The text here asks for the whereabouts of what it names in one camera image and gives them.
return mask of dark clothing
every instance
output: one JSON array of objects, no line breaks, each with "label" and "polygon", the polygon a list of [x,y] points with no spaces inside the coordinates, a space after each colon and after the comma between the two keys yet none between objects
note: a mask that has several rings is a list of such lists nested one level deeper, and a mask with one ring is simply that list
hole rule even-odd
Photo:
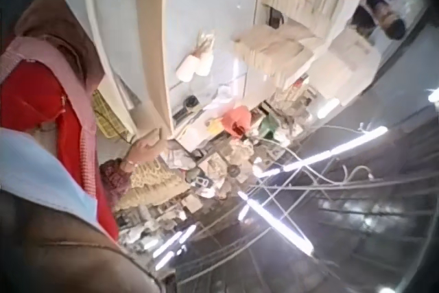
[{"label": "dark clothing", "polygon": [[[374,12],[378,4],[384,3],[388,4],[387,0],[366,0],[366,5],[369,7],[369,10]],[[372,30],[376,28],[377,24],[375,23],[374,18],[370,15],[370,12],[367,11],[362,5],[359,5],[356,9],[353,17],[352,24],[355,25],[358,29],[364,30]]]}]

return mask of brown shawl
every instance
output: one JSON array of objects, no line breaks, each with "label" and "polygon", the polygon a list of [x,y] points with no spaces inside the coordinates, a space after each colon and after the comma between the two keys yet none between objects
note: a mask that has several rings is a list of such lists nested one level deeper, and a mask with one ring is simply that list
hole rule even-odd
[{"label": "brown shawl", "polygon": [[46,40],[61,51],[89,95],[104,77],[93,42],[65,0],[35,0],[21,15],[15,34]]}]

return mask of red garment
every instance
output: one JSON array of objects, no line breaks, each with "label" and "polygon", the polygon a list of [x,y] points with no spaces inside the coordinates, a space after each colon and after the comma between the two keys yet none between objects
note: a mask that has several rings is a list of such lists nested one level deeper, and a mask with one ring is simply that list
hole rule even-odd
[{"label": "red garment", "polygon": [[[65,96],[64,89],[50,69],[39,62],[20,62],[1,85],[0,126],[26,131],[45,121],[58,127],[58,159],[81,188],[80,122]],[[96,175],[97,221],[113,238],[118,228],[104,188]]]}]

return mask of bangle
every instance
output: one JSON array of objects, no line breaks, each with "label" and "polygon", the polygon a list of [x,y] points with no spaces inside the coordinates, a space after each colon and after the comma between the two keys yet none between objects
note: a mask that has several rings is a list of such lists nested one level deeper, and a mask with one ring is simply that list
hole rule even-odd
[{"label": "bangle", "polygon": [[129,161],[128,159],[126,159],[125,162],[127,162],[128,164],[134,166],[134,168],[137,168],[137,167],[139,166],[138,163],[135,163],[135,162],[133,162],[133,161]]}]

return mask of red object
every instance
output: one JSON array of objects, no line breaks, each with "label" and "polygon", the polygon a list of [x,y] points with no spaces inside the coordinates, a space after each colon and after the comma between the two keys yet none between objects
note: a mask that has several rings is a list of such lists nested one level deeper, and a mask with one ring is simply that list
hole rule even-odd
[{"label": "red object", "polygon": [[238,139],[250,130],[252,114],[246,106],[238,106],[228,111],[221,120],[227,133]]},{"label": "red object", "polygon": [[[50,69],[39,62],[20,62],[1,85],[0,126],[27,131],[46,121],[58,127],[58,159],[81,188],[81,125],[65,96],[64,89]],[[113,238],[118,228],[99,174],[96,174],[97,221]]]}]

